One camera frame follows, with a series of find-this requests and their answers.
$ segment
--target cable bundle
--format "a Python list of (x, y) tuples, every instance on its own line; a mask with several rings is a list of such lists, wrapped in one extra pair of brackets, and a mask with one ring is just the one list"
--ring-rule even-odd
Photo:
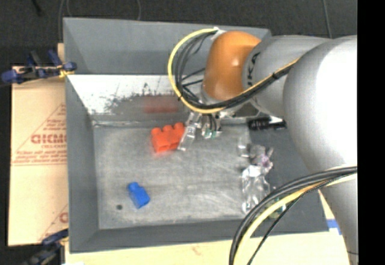
[(262, 238), (254, 254), (249, 259), (247, 263), (248, 265), (253, 262), (254, 257), (258, 253), (263, 243), (266, 241), (270, 232), (278, 224), (278, 221), (305, 194), (320, 189), (324, 186), (340, 183), (344, 180), (350, 180), (352, 179), (352, 175), (355, 174), (357, 174), (357, 166), (331, 169), (328, 171), (298, 178), (271, 192), (247, 214), (247, 216), (239, 225), (230, 248), (229, 265), (234, 264), (235, 258), (239, 251), (242, 249), (244, 242), (248, 240), (256, 231), (258, 226), (276, 210), (286, 205), (285, 210), (280, 213), (278, 218), (272, 223)]
[[(188, 36), (181, 39), (180, 42), (178, 42), (168, 59), (168, 78), (171, 82), (171, 86), (173, 87), (174, 92), (177, 94), (178, 98), (180, 98), (180, 100), (192, 111), (199, 112), (202, 114), (213, 114), (224, 109), (232, 108), (243, 104), (250, 100), (259, 91), (267, 87), (269, 84), (273, 83), (275, 80), (278, 80), (282, 76), (289, 73), (292, 66), (299, 60), (295, 59), (284, 67), (281, 67), (274, 73), (263, 78), (262, 80), (252, 85), (250, 88), (246, 89), (236, 97), (233, 97), (232, 99), (225, 100), (219, 103), (205, 104), (201, 102), (199, 98), (187, 88), (187, 84), (182, 83), (182, 81), (184, 81), (187, 77), (190, 77), (196, 73), (200, 73), (204, 69), (191, 73), (185, 76), (184, 78), (182, 76), (187, 62), (191, 59), (194, 54), (199, 51), (204, 40), (207, 37), (217, 33), (217, 31), (217, 28), (201, 29), (189, 34)], [(183, 51), (179, 53), (178, 56), (176, 56), (177, 51), (186, 42), (188, 43), (184, 47)]]

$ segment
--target red lego brick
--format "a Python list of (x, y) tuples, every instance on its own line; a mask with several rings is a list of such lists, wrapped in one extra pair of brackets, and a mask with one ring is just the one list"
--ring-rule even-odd
[(156, 153), (175, 150), (183, 136), (185, 126), (182, 122), (175, 123), (174, 126), (165, 125), (162, 129), (154, 127), (151, 130), (151, 142)]

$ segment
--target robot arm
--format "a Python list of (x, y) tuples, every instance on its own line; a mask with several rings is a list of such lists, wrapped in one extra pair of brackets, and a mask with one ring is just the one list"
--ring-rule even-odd
[[(265, 86), (246, 96), (261, 83)], [(257, 110), (286, 121), (310, 172), (357, 165), (356, 35), (260, 41), (238, 31), (220, 34), (209, 52), (201, 92), (203, 103), (220, 108), (200, 104), (196, 111), (226, 112), (221, 102), (241, 96)], [(234, 111), (242, 104), (231, 106)], [(351, 264), (358, 264), (357, 179), (322, 193), (344, 235)]]

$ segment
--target dark floor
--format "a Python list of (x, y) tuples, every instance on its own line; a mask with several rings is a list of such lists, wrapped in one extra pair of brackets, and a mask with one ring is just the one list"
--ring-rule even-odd
[[(60, 40), (62, 0), (0, 0), (0, 72), (24, 63), (26, 54), (56, 46)], [(357, 34), (357, 0), (140, 0), (141, 20), (247, 25), (273, 35), (303, 34), (342, 37)], [(70, 0), (68, 16), (136, 19), (135, 0)], [(19, 264), (39, 247), (6, 247), (10, 161), (10, 93), (0, 88), (0, 265)]]

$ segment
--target gray bin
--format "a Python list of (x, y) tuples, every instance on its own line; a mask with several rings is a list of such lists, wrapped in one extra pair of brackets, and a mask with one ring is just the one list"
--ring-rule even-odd
[[(151, 128), (188, 116), (166, 76), (170, 52), (185, 35), (211, 27), (64, 19), (65, 58), (78, 65), (66, 81), (71, 252), (231, 239), (244, 217), (240, 175), (247, 161), (236, 145), (246, 133), (274, 147), (271, 186), (308, 174), (287, 131), (249, 132), (242, 122), (224, 123), (216, 139), (198, 135), (187, 152), (153, 152)], [(219, 28), (271, 36), (267, 29)], [(209, 46), (210, 40), (187, 73), (205, 66)], [(155, 111), (145, 112), (149, 106)], [(132, 181), (151, 197), (140, 209), (128, 197)], [(273, 234), (326, 230), (313, 194)]]

